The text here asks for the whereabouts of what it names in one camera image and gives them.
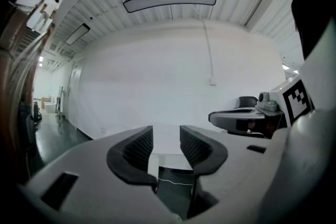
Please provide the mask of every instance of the corrugated ceiling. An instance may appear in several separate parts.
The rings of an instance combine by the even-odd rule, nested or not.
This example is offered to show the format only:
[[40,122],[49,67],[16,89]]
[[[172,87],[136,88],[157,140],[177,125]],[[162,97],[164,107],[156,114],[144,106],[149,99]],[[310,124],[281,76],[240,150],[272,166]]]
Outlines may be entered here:
[[[59,25],[50,48],[56,50],[60,44],[82,23],[91,27],[74,45],[63,46],[62,54],[72,55],[85,46],[109,33],[132,27],[137,24],[177,18],[197,18],[191,5],[170,5],[127,13],[122,3],[125,0],[77,0]],[[258,6],[260,0],[217,0],[215,6],[199,5],[200,14],[211,20],[227,21],[241,26],[247,21]],[[278,45],[280,55],[292,66],[301,64],[302,52],[298,50],[300,40],[290,10],[291,0],[277,0],[274,8],[262,22],[258,22],[257,31],[273,38]]]

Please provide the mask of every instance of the black slot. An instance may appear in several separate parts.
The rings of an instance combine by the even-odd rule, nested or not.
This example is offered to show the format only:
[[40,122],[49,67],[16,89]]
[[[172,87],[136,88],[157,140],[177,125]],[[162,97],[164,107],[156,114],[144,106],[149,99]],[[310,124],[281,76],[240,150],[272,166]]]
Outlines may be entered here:
[[256,145],[250,145],[247,147],[248,150],[251,150],[251,151],[255,151],[255,152],[258,152],[258,153],[265,153],[266,151],[266,148],[263,147],[263,146],[256,146]]
[[78,176],[67,173],[61,174],[42,196],[42,201],[58,210],[76,182]]

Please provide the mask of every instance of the electrical outlet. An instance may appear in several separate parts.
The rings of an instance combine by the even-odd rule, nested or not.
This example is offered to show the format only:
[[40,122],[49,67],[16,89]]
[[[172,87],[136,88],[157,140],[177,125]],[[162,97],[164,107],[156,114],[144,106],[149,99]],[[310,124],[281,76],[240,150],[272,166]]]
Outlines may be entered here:
[[211,86],[216,86],[217,85],[217,80],[215,78],[210,78],[210,85]]

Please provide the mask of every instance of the cable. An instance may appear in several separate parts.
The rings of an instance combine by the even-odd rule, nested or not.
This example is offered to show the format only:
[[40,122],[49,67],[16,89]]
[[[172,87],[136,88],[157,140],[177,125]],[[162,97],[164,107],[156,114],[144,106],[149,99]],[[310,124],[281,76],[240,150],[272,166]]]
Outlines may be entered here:
[[279,125],[280,125],[280,122],[281,122],[281,119],[282,119],[282,115],[283,115],[283,113],[281,114],[281,116],[280,116],[280,120],[279,120],[279,123],[278,123],[278,126],[277,126],[277,129],[279,129]]
[[215,75],[214,75],[214,64],[213,64],[213,60],[212,60],[212,52],[211,52],[211,47],[210,47],[210,43],[209,43],[208,32],[206,30],[206,26],[205,26],[204,20],[201,17],[201,15],[199,14],[199,12],[198,12],[198,10],[196,8],[196,5],[193,5],[193,8],[195,9],[197,15],[199,16],[199,18],[200,18],[200,20],[202,21],[202,24],[203,24],[203,28],[204,28],[204,31],[205,31],[205,37],[206,37],[206,43],[208,45],[208,51],[209,51],[210,68],[211,68],[211,78],[214,79],[215,78]]
[[172,184],[174,184],[174,185],[193,186],[193,184],[174,183],[174,182],[171,182],[170,180],[160,179],[160,178],[158,178],[158,179],[161,180],[161,181],[168,181],[168,182],[170,182],[170,183],[172,183]]

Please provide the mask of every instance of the white conduit pipe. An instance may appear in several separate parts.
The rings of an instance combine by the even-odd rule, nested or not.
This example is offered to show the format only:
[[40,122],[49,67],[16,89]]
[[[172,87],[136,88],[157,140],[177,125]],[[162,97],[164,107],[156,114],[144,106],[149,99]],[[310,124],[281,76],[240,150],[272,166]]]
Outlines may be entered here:
[[204,28],[204,31],[205,31],[205,37],[206,37],[206,43],[208,45],[208,51],[209,51],[209,59],[210,59],[210,69],[211,69],[211,81],[210,81],[210,84],[211,85],[216,85],[216,82],[215,82],[215,74],[214,74],[214,64],[213,64],[213,58],[212,58],[212,52],[211,52],[211,47],[210,47],[210,43],[209,43],[209,37],[208,37],[208,32],[206,30],[206,26],[205,26],[205,23],[204,23],[204,20],[203,18],[201,17],[201,15],[199,14],[197,8],[196,8],[196,5],[193,5],[193,8],[195,9],[197,15],[199,16],[200,20],[202,21],[202,24],[203,24],[203,28]]

